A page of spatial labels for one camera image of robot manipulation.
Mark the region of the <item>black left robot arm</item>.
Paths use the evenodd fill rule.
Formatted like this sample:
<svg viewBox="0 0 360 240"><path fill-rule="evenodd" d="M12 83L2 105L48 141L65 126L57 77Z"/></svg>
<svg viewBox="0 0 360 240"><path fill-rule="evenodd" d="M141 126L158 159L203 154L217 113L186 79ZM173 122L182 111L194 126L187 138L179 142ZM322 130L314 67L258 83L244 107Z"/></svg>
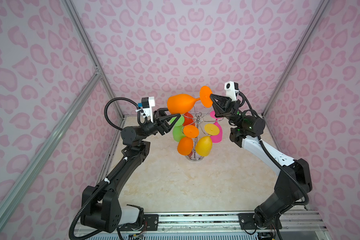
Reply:
<svg viewBox="0 0 360 240"><path fill-rule="evenodd" d="M140 229L144 223L144 209L135 205L122 207L120 193L132 173L147 158L151 143L149 136L169 133L180 120L181 114L167 115L168 109L154 112L154 120L144 125L129 126L121 130L123 157L114 169L96 186L88 186L82 194L82 206L75 216L69 230L70 239L77 223L94 229L88 238L100 233L112 233L123 225Z"/></svg>

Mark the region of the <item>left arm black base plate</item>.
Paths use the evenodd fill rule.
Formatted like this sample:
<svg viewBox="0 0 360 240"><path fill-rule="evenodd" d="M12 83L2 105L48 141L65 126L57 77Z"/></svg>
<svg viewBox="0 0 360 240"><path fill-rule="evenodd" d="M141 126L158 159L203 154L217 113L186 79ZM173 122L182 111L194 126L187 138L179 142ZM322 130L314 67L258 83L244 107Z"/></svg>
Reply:
<svg viewBox="0 0 360 240"><path fill-rule="evenodd" d="M159 215L157 214L144 214L138 216L136 222L128 223L120 227L121 231L157 231L159 224Z"/></svg>

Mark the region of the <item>orange back wine glass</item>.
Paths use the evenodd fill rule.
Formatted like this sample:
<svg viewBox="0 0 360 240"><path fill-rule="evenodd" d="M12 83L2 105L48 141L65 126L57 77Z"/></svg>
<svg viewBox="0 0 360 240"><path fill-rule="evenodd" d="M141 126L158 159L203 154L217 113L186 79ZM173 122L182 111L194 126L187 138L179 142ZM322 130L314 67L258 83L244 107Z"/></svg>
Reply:
<svg viewBox="0 0 360 240"><path fill-rule="evenodd" d="M167 100L167 108L169 112L174 114L185 114L190 111L196 102L201 101L202 105L205 108L210 108L213 105L211 100L212 90L207 87L203 86L200 89L200 94L198 98L194 98L188 94L179 94L175 96L171 96Z"/></svg>

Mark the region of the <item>yellow plastic wine glass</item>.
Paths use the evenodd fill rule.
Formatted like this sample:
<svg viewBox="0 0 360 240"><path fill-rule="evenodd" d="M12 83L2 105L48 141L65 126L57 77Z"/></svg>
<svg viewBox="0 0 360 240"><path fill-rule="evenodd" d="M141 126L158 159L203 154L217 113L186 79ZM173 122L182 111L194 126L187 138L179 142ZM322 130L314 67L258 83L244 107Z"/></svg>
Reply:
<svg viewBox="0 0 360 240"><path fill-rule="evenodd" d="M206 136L199 139L195 147L197 154L202 157L206 157L210 154L213 147L213 141L211 137L217 136L220 133L220 129L215 124L206 124L204 131Z"/></svg>

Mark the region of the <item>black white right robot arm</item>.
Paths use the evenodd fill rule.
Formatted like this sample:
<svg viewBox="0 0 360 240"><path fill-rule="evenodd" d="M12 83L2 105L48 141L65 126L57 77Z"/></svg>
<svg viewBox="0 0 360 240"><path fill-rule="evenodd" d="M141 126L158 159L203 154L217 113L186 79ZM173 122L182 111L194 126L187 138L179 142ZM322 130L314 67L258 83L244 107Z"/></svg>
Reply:
<svg viewBox="0 0 360 240"><path fill-rule="evenodd" d="M280 216L295 206L310 203L309 192L313 189L310 167L304 159L294 159L272 147L262 139L266 122L249 108L241 111L247 102L211 94L210 99L217 118L225 118L231 125L230 141L263 161L278 176L273 193L254 210L254 224L259 229L278 227Z"/></svg>

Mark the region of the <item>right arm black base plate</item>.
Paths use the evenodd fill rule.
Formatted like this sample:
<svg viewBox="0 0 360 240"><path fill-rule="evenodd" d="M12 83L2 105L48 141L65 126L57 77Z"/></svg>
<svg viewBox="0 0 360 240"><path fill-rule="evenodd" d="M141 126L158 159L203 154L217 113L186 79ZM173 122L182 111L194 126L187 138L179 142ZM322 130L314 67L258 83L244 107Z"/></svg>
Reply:
<svg viewBox="0 0 360 240"><path fill-rule="evenodd" d="M280 215L277 215L275 218L264 219L255 213L240 213L238 218L241 230L248 233L260 230L275 231L276 229L281 230L283 228Z"/></svg>

